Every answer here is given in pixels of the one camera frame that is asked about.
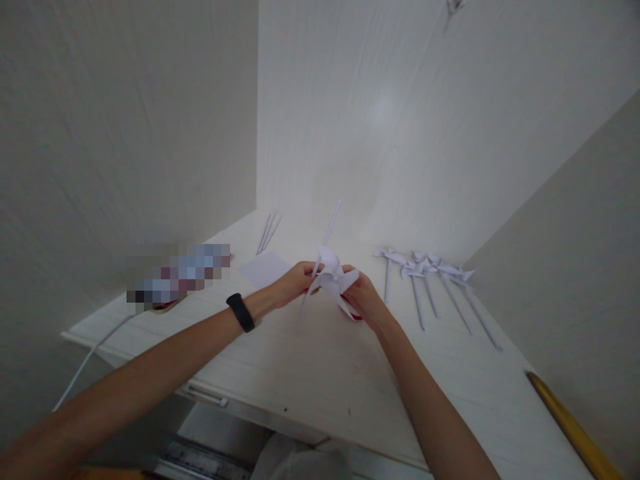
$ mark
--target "fitness tracker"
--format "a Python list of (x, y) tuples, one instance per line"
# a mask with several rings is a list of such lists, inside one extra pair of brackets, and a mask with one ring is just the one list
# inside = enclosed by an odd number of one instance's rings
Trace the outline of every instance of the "fitness tracker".
[(239, 293), (234, 293), (227, 299), (227, 305), (230, 306), (233, 314), (238, 319), (238, 323), (242, 327), (242, 330), (245, 332), (250, 332), (255, 328), (255, 323), (251, 318), (251, 314), (249, 310), (247, 310), (247, 306), (242, 301), (242, 296)]

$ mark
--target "desk drawer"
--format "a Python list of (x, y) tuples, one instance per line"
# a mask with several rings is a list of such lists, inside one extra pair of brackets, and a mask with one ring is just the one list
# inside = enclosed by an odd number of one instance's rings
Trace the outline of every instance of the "desk drawer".
[(200, 386), (195, 387), (186, 384), (178, 390), (178, 394), (198, 402), (214, 405), (224, 413), (282, 433), (307, 445), (316, 445), (327, 438), (326, 433), (307, 427), (282, 415), (276, 415), (238, 400), (227, 398)]

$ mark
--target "desk surface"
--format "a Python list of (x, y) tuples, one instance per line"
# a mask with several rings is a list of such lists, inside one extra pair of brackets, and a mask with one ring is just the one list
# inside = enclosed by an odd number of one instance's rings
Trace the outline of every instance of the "desk surface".
[[(138, 315), (101, 349), (124, 359), (139, 355), (168, 336), (227, 307), (226, 298), (255, 290), (238, 272), (252, 260), (267, 214), (254, 211), (209, 243), (230, 243), (235, 255), (230, 278), (188, 296), (170, 312)], [(324, 225), (306, 229), (282, 219), (267, 251), (290, 264), (314, 260)], [(377, 249), (332, 235), (329, 246), (385, 288), (386, 262)], [(420, 358), (474, 432), (503, 478), (589, 478), (589, 473), (524, 375), (531, 366), (487, 314), (502, 354), (494, 350), (464, 296), (454, 294), (471, 319), (470, 336), (442, 284), (431, 282), (442, 319), (423, 300), (427, 332), (420, 329), (410, 280), (393, 270), (389, 309), (407, 332)], [(192, 382), (231, 399), (326, 432), (404, 463), (426, 468), (393, 372), (375, 335), (347, 320), (320, 291), (302, 319), (301, 299), (274, 311), (250, 335), (243, 335), (211, 360)], [(131, 312), (124, 295), (96, 311), (63, 336), (92, 345)]]

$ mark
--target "forearm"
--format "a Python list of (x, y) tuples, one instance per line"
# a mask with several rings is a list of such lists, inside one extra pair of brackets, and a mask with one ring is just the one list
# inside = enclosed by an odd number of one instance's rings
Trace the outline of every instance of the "forearm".
[(427, 464), (438, 479), (497, 479), (493, 464), (467, 424), (389, 314), (377, 336), (397, 378)]
[[(266, 288), (245, 304), (258, 321), (274, 308), (274, 295)], [(0, 477), (66, 478), (86, 454), (174, 392), (240, 334), (226, 309), (160, 342), (32, 428), (0, 459)]]

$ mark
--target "hand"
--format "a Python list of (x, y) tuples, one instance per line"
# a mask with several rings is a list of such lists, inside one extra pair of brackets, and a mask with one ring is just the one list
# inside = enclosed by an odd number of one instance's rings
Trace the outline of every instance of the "hand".
[[(284, 307), (309, 290), (314, 280), (311, 276), (314, 266), (315, 262), (298, 262), (291, 270), (268, 286), (274, 294), (275, 308)], [(320, 264), (318, 272), (322, 271), (323, 267), (324, 265)]]
[[(355, 268), (352, 265), (343, 265), (342, 270), (346, 273)], [(362, 272), (358, 280), (345, 290), (342, 296), (353, 305), (362, 316), (362, 320), (376, 333), (381, 322), (393, 318), (369, 277)]]

